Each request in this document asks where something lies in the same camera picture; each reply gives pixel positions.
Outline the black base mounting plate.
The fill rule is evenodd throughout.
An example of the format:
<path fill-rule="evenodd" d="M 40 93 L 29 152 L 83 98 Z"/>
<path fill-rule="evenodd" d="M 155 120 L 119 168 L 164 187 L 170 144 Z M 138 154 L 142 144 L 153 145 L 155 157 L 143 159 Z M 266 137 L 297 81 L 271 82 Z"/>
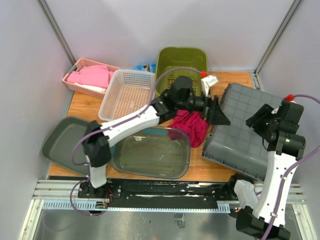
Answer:
<path fill-rule="evenodd" d="M 218 201 L 236 201 L 236 180 L 229 182 L 108 179 L 94 188 L 90 182 L 79 185 L 77 197 L 97 199 L 109 207 L 133 209 L 215 209 Z"/>

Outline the clear plastic container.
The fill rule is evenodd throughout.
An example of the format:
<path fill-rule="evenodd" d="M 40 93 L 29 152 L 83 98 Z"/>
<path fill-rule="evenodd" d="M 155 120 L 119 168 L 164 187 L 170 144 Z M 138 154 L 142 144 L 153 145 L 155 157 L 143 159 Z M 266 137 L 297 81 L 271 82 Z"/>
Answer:
<path fill-rule="evenodd" d="M 112 167 L 118 172 L 175 180 L 190 165 L 191 144 L 182 130 L 149 127 L 112 147 Z"/>

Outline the white folded cloth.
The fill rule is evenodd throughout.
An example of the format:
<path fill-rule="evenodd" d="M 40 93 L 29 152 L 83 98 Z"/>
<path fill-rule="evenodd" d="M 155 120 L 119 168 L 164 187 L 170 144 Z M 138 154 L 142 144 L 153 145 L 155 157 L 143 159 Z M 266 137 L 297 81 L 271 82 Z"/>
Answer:
<path fill-rule="evenodd" d="M 91 86 L 91 85 L 79 84 L 79 83 L 75 83 L 75 85 L 82 87 L 84 89 L 90 90 L 90 91 L 101 93 L 101 94 L 104 94 L 106 91 L 106 88 L 102 88 L 102 87 L 98 87 L 98 86 Z"/>

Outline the pink plastic basket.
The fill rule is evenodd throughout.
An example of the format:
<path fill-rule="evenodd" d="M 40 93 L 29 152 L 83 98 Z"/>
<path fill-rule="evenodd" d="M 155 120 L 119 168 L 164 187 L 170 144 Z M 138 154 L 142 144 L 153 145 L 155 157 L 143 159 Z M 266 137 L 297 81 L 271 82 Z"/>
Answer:
<path fill-rule="evenodd" d="M 119 68 L 113 65 L 80 58 L 63 77 L 69 89 L 103 99 L 111 78 Z"/>

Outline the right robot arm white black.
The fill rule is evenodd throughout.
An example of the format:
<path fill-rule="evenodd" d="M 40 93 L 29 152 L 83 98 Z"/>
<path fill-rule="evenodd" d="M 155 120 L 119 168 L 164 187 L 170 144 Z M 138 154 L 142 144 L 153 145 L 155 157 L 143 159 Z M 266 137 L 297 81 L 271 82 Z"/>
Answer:
<path fill-rule="evenodd" d="M 306 139 L 297 134 L 303 111 L 302 105 L 283 100 L 276 109 L 264 104 L 245 122 L 268 143 L 263 188 L 257 195 L 251 181 L 234 175 L 226 193 L 240 204 L 237 231 L 256 240 L 288 240 L 291 237 L 285 228 L 285 208 L 296 171 L 294 164 L 303 158 L 306 146 Z"/>

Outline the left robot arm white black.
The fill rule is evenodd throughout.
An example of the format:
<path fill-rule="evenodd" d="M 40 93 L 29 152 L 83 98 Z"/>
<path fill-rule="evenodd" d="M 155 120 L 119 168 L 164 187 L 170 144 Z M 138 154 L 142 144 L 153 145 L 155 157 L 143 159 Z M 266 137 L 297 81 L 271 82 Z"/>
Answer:
<path fill-rule="evenodd" d="M 201 79 L 203 91 L 201 96 L 197 96 L 192 79 L 182 75 L 141 109 L 103 124 L 90 122 L 82 141 L 89 168 L 90 193 L 96 198 L 107 193 L 106 168 L 112 159 L 111 148 L 115 144 L 138 131 L 173 119 L 179 110 L 198 112 L 210 125 L 229 126 L 231 122 L 223 113 L 219 98 L 211 98 L 210 95 L 211 86 L 217 82 L 217 77 L 213 75 Z"/>

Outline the pink folded towel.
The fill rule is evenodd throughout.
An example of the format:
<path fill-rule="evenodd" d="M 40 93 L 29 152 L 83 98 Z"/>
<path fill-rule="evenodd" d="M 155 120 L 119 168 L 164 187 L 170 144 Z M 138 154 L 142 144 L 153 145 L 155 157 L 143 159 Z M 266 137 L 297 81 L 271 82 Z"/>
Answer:
<path fill-rule="evenodd" d="M 80 71 L 73 71 L 67 78 L 67 82 L 106 89 L 113 74 L 114 72 L 105 65 L 85 66 Z"/>

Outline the white perforated basket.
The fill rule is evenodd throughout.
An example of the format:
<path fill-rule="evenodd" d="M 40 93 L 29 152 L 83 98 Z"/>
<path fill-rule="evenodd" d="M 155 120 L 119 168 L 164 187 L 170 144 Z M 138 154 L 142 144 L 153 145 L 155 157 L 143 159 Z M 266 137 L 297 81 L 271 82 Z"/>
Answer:
<path fill-rule="evenodd" d="M 100 105 L 99 119 L 110 122 L 139 110 L 155 95 L 154 83 L 155 74 L 152 72 L 116 70 Z"/>

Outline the dark grey tray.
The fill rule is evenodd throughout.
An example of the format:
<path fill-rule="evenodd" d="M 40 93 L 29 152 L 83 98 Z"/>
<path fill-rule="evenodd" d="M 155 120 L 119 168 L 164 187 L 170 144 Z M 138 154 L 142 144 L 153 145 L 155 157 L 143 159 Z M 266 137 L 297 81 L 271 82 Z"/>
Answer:
<path fill-rule="evenodd" d="M 87 167 L 73 164 L 72 151 L 85 135 L 88 124 L 87 120 L 74 116 L 63 118 L 44 141 L 42 155 L 53 164 L 85 176 L 88 173 Z"/>

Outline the green plastic basin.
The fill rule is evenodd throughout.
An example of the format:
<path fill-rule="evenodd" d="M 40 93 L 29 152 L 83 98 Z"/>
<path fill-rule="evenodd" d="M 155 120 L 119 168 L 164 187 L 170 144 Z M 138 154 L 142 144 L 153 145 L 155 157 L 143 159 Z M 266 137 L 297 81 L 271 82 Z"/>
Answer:
<path fill-rule="evenodd" d="M 164 90 L 170 88 L 171 84 L 179 76 L 187 76 L 193 81 L 193 90 L 197 96 L 201 95 L 201 74 L 191 71 L 195 69 L 200 72 L 208 71 L 207 55 L 193 47 L 166 47 L 158 54 L 155 78 L 157 79 L 164 72 L 179 68 L 166 74 L 155 88 L 155 95 L 159 96 Z"/>

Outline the large grey plastic bin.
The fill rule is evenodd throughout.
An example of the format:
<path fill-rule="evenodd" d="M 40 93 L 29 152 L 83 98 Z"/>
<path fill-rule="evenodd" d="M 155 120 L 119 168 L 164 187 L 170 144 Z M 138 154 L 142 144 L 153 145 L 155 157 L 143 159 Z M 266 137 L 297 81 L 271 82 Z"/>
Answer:
<path fill-rule="evenodd" d="M 202 157 L 263 182 L 267 173 L 268 152 L 262 138 L 246 125 L 264 104 L 277 108 L 283 99 L 238 83 L 225 89 L 220 106 L 230 125 L 211 128 Z"/>

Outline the magenta crumpled cloth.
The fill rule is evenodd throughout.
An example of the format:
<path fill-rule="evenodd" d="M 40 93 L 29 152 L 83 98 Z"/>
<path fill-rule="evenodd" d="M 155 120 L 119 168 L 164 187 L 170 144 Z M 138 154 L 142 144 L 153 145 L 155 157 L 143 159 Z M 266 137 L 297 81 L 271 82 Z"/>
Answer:
<path fill-rule="evenodd" d="M 179 129 L 187 134 L 192 148 L 199 147 L 206 138 L 209 124 L 201 118 L 199 112 L 188 112 L 178 110 L 177 116 L 173 118 L 169 128 Z"/>

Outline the blue packet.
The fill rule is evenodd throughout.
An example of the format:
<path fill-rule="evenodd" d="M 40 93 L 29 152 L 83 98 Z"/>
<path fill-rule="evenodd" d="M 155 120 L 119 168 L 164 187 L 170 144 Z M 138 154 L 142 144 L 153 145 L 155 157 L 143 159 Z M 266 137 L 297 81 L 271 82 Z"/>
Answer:
<path fill-rule="evenodd" d="M 157 65 L 155 63 L 141 63 L 135 66 L 133 69 L 137 71 L 155 73 L 156 68 L 157 68 Z"/>

